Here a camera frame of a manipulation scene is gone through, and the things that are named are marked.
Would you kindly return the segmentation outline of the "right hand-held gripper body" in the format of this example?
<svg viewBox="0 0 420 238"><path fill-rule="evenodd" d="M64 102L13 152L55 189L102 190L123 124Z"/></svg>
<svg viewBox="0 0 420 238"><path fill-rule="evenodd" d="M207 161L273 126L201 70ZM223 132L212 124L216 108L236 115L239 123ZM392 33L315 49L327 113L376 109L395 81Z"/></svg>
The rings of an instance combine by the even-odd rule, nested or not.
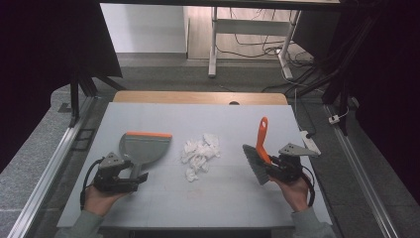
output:
<svg viewBox="0 0 420 238"><path fill-rule="evenodd" d="M285 145L278 152L281 163L277 167L279 180L282 182L293 182L301 177L303 166L300 158L302 156L317 156L315 152L291 143Z"/></svg>

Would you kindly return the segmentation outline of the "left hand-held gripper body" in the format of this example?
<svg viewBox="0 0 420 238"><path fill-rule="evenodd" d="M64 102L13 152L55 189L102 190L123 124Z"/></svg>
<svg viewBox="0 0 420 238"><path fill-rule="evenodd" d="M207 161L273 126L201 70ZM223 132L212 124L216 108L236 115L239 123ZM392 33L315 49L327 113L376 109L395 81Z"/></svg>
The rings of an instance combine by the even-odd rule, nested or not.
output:
<svg viewBox="0 0 420 238"><path fill-rule="evenodd" d="M102 159L94 177L93 185L102 192L128 193L138 190L138 185L131 186L131 178L120 178L120 166L124 161L114 153L109 153Z"/></svg>

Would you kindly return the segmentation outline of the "grey dustpan with orange edge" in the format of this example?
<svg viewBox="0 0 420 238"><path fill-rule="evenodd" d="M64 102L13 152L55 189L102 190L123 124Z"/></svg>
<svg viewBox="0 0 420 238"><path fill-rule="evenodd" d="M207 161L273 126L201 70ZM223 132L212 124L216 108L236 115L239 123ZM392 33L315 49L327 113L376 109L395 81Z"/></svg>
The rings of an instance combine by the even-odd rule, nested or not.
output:
<svg viewBox="0 0 420 238"><path fill-rule="evenodd" d="M152 133L129 131L120 139L119 150L125 160L133 163L130 174L136 179L143 165L155 162L168 151L172 135L167 133Z"/></svg>

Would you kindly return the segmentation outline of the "orange handled grey brush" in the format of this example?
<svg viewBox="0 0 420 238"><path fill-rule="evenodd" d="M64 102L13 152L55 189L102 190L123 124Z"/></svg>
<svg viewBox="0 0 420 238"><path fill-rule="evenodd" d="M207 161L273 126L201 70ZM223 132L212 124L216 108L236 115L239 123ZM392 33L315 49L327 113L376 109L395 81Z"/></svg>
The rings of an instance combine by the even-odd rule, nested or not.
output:
<svg viewBox="0 0 420 238"><path fill-rule="evenodd" d="M264 185L269 181L267 169L272 165L271 159L263 146L267 126L267 118L263 117L259 125L256 145L254 147L243 145L244 154L260 185Z"/></svg>

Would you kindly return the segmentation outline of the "white paper pile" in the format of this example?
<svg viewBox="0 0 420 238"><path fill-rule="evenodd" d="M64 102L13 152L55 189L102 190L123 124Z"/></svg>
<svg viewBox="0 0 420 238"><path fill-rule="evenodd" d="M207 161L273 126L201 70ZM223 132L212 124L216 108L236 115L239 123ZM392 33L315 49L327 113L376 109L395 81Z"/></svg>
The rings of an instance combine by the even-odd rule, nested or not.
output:
<svg viewBox="0 0 420 238"><path fill-rule="evenodd" d="M208 173L209 161L220 156L220 142L217 135L205 133L200 140L188 140L183 146L179 159L184 165L188 165L185 171L186 180L193 182L199 179L200 172Z"/></svg>

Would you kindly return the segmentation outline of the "person's left hand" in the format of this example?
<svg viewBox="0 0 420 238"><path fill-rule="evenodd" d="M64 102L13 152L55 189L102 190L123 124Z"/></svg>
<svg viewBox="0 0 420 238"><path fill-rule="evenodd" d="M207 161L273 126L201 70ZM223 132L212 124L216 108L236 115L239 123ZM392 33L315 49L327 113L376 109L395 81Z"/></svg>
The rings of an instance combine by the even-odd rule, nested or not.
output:
<svg viewBox="0 0 420 238"><path fill-rule="evenodd" d="M113 204L123 196L125 193L106 193L90 185L85 190L84 210L104 217Z"/></svg>

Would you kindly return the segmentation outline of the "person's right hand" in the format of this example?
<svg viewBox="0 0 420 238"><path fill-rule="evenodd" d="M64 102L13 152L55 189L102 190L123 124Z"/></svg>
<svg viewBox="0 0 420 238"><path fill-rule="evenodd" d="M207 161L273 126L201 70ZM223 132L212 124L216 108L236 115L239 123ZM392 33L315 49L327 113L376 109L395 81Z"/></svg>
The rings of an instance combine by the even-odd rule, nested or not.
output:
<svg viewBox="0 0 420 238"><path fill-rule="evenodd" d="M294 212L301 212L309 208L307 203L309 186L303 178L290 183L282 182L273 177L269 177L269 180L279 186L283 197Z"/></svg>

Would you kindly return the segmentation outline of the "white power strip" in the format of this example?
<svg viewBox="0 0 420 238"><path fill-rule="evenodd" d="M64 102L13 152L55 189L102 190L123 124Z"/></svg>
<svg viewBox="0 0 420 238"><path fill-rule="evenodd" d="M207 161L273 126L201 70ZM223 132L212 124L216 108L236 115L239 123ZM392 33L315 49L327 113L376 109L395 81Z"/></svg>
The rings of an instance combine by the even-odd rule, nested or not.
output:
<svg viewBox="0 0 420 238"><path fill-rule="evenodd" d="M308 137L309 133L307 131L301 131L300 135L306 148L315 152L318 156L320 156L321 151L319 150L319 148L317 147L313 139Z"/></svg>

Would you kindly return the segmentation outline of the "black tripod stand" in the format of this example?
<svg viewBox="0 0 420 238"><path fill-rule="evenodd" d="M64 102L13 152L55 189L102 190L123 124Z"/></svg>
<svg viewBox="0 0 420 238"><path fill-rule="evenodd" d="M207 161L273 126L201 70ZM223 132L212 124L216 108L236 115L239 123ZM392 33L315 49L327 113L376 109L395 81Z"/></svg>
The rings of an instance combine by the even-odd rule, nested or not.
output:
<svg viewBox="0 0 420 238"><path fill-rule="evenodd" d="M338 49L320 63L320 65L330 67L328 73L322 79L309 84L306 88L296 93L296 97L301 98L309 92L327 84L327 88L321 97L322 102L324 104L333 104L337 98L340 98L338 125L345 136L348 135L346 116L348 113L348 84L351 66L355 64L355 56L376 20L377 14L374 13L365 13L361 16L361 20L353 27L349 35L342 40Z"/></svg>
<svg viewBox="0 0 420 238"><path fill-rule="evenodd" d="M87 97L95 97L98 93L92 76L83 70L76 71L70 79L70 128L73 128L80 118L79 90L82 90Z"/></svg>

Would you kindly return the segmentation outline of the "wooden table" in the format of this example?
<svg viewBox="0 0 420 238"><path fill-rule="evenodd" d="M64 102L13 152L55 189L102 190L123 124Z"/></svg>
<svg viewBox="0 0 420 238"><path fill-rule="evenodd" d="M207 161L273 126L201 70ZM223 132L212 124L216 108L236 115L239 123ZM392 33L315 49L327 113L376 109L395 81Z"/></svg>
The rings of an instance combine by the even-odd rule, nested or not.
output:
<svg viewBox="0 0 420 238"><path fill-rule="evenodd" d="M281 93L261 92L193 92L193 91L118 91L114 102L222 104L222 105L287 105Z"/></svg>

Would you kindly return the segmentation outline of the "black curtain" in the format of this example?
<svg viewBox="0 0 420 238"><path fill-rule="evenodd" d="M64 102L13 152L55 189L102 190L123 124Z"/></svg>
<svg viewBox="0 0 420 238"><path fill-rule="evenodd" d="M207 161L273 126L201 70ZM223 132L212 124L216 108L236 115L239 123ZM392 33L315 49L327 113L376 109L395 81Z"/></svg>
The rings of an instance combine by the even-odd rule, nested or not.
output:
<svg viewBox="0 0 420 238"><path fill-rule="evenodd" d="M365 13L377 20L351 66L356 118L420 204L420 0L339 0L302 12L297 43L318 63L338 49Z"/></svg>
<svg viewBox="0 0 420 238"><path fill-rule="evenodd" d="M76 75L122 75L99 0L0 0L0 173Z"/></svg>

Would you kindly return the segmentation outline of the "black floor bracket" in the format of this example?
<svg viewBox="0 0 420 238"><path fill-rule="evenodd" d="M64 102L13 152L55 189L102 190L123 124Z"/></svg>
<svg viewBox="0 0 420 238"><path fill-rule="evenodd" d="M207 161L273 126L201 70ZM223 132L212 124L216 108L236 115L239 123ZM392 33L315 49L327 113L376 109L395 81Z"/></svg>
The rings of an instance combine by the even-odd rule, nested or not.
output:
<svg viewBox="0 0 420 238"><path fill-rule="evenodd" d="M81 129L72 143L71 150L76 152L88 151L94 140L94 136L94 129Z"/></svg>

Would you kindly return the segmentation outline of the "aluminium floor rail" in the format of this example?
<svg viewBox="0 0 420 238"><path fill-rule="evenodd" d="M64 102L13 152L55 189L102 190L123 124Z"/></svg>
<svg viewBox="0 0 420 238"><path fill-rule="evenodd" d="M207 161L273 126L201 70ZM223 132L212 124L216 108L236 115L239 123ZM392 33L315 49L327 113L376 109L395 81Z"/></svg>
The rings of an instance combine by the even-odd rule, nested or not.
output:
<svg viewBox="0 0 420 238"><path fill-rule="evenodd" d="M397 228L392 221L382 199L379 197L368 173L361 162L361 157L352 144L350 138L346 136L340 129L339 124L332 124L330 120L333 118L332 111L328 105L324 105L323 109L327 115L328 125L333 129L345 157L352 169L354 177L358 181L361 191L367 201L367 205L375 219L375 222L382 233L383 238L401 238Z"/></svg>
<svg viewBox="0 0 420 238"><path fill-rule="evenodd" d="M81 103L79 118L73 125L70 125L70 123L66 124L65 131L61 136L59 143L56 145L54 152L49 158L49 161L46 164L43 173L37 180L30 196L26 200L25 205L19 209L20 214L6 238L25 238L28 234L31 225L34 223L45 197L53 184L58 170L70 151L71 144L74 142L80 128L87 119L87 114L94 101L94 97L87 96Z"/></svg>

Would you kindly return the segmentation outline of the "white desk frame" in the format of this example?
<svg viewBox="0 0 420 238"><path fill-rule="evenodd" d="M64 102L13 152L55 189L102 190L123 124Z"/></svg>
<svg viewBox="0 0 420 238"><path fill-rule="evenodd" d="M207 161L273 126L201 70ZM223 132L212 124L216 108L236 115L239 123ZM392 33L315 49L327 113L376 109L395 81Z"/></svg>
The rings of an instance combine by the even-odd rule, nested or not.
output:
<svg viewBox="0 0 420 238"><path fill-rule="evenodd" d="M292 72L286 60L288 47L292 40L295 27L299 19L298 10L290 11L290 19L287 22L263 21L263 20L234 20L218 17L218 8L211 8L211 48L209 55L208 76L214 78L217 68L217 35L218 34L239 34L239 35L266 35L284 37L284 44L275 53L279 60L281 71L285 79L292 79Z"/></svg>

